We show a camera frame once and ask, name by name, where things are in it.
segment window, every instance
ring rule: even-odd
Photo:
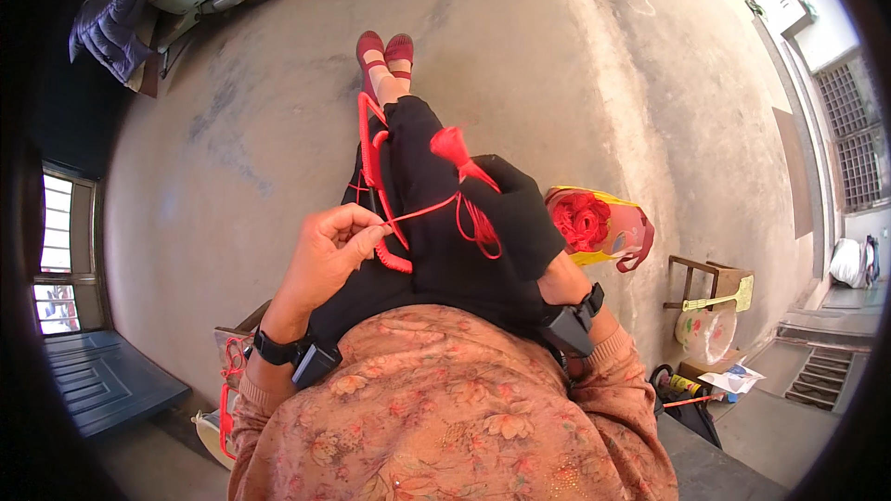
[[[845,206],[870,206],[881,199],[878,166],[872,135],[858,134],[836,144],[845,186]]]
[[[891,193],[891,174],[881,113],[875,108],[865,63],[854,58],[814,78],[839,158],[845,211],[882,205]]]
[[[817,83],[836,138],[867,127],[863,99],[847,64],[842,64],[835,70],[820,72],[817,74]]]
[[[94,252],[95,183],[46,170],[45,228],[34,305],[43,334],[103,326]]]

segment red shoe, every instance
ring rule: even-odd
[[[412,38],[405,33],[394,35],[390,42],[387,43],[387,50],[384,51],[384,60],[389,63],[393,60],[407,60],[414,66],[414,43]],[[391,72],[394,78],[405,78],[409,82],[412,80],[412,73],[402,70]]]
[[[377,103],[378,97],[374,95],[372,78],[368,75],[368,71],[374,66],[383,66],[386,68],[387,63],[383,60],[373,60],[370,63],[366,63],[365,53],[369,50],[380,50],[382,54],[384,52],[384,41],[375,32],[365,32],[359,36],[359,41],[355,44],[355,58],[359,61],[359,65],[362,67],[362,73],[365,76],[365,81],[362,83],[362,91],[370,95],[371,98],[374,99],[374,102]]]

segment pink floral top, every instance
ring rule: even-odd
[[[372,317],[340,351],[287,399],[241,380],[229,499],[677,498],[624,329],[571,388],[541,346],[444,306]]]

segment sleeve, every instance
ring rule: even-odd
[[[234,425],[232,427],[232,443],[235,448],[235,466],[229,476],[227,498],[234,499],[256,498],[251,495],[251,484],[246,483],[246,474],[250,467],[264,464],[264,461],[253,461],[254,451],[260,434],[266,428],[269,419],[275,410],[291,395],[274,395],[263,391],[253,384],[251,379],[244,375],[239,382],[239,395],[235,401]]]
[[[635,498],[677,499],[677,479],[656,433],[656,393],[630,335],[618,327],[585,360],[569,397],[603,439],[619,477]]]

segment person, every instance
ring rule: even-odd
[[[413,273],[384,268],[399,243],[368,205],[357,159],[344,203],[307,216],[258,333],[307,333],[343,359],[297,391],[291,363],[251,356],[239,385],[230,499],[675,499],[655,394],[633,340],[604,304],[594,351],[565,368],[535,325],[580,303],[587,276],[562,251],[537,184],[507,161],[476,162],[499,185],[459,182],[429,152],[442,128],[409,93],[411,38],[357,46],[364,89],[390,132],[381,166],[396,212],[460,190],[491,220],[502,255],[461,237],[452,208],[401,221]],[[372,132],[383,125],[372,122]],[[467,214],[459,212],[469,224]]]

